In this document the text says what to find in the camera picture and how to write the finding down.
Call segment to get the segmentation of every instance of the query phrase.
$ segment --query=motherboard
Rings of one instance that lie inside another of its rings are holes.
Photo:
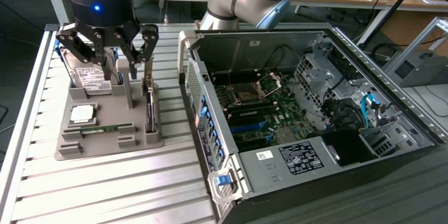
[[[295,142],[317,131],[287,86],[275,72],[257,82],[215,86],[241,152]]]

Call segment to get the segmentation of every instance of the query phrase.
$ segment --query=open computer tower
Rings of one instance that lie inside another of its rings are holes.
[[[445,144],[443,129],[338,28],[181,37],[181,86],[219,223],[354,188]]]

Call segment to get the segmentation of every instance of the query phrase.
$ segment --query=warning sticker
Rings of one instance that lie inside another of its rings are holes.
[[[325,167],[310,142],[282,147],[279,151],[294,175]]]
[[[83,87],[87,91],[111,89],[111,81],[105,80],[105,74],[102,69],[78,68],[77,72]]]
[[[259,157],[259,160],[265,160],[265,159],[273,158],[274,155],[271,151],[266,151],[266,152],[258,152],[258,157]]]

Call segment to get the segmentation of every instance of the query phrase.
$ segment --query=blue ram slot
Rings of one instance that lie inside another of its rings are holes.
[[[262,123],[231,127],[231,132],[233,133],[239,133],[239,132],[247,132],[247,131],[259,131],[261,129],[263,129],[265,124],[267,122],[269,122],[269,119],[265,122],[262,122]]]

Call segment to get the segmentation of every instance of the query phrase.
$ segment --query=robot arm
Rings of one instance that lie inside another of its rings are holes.
[[[238,29],[239,19],[257,28],[271,29],[281,22],[290,0],[209,0],[202,29]]]
[[[149,61],[159,40],[157,25],[142,25],[135,17],[133,0],[69,0],[77,22],[63,26],[58,39],[71,50],[77,58],[98,64],[110,80],[110,66],[106,65],[105,47],[121,47],[131,68],[131,76],[137,78],[135,64]],[[145,46],[141,50],[134,47],[133,40],[142,32]],[[83,34],[94,49],[78,37]]]

